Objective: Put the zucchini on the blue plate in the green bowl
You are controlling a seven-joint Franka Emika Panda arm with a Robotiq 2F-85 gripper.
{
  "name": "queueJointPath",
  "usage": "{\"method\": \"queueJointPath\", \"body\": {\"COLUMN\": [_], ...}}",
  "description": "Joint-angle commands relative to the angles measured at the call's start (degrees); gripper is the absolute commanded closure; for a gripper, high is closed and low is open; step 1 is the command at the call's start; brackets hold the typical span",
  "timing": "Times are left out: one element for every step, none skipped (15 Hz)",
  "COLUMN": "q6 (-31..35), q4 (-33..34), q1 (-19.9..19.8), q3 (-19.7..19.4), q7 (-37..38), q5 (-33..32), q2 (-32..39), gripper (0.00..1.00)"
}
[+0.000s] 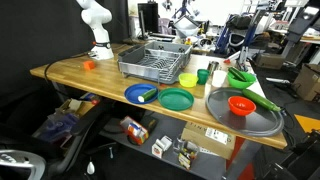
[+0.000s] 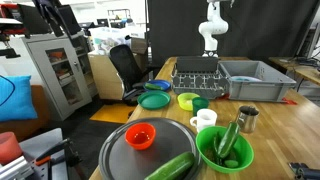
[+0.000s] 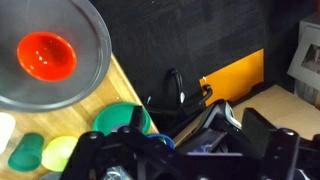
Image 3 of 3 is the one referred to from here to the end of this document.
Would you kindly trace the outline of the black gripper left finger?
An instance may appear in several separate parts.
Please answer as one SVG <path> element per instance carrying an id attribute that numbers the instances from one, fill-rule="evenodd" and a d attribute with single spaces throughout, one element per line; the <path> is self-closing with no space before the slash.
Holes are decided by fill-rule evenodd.
<path id="1" fill-rule="evenodd" d="M 135 106 L 133 108 L 130 126 L 139 131 L 143 130 L 143 108 L 141 106 Z"/>

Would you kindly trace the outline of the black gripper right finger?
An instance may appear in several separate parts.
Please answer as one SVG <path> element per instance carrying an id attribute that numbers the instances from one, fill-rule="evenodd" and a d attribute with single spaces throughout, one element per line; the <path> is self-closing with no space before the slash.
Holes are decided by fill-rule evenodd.
<path id="1" fill-rule="evenodd" d="M 253 145 L 258 156 L 263 156 L 268 146 L 270 132 L 276 127 L 254 108 L 245 108 L 242 118 L 242 132 Z"/>

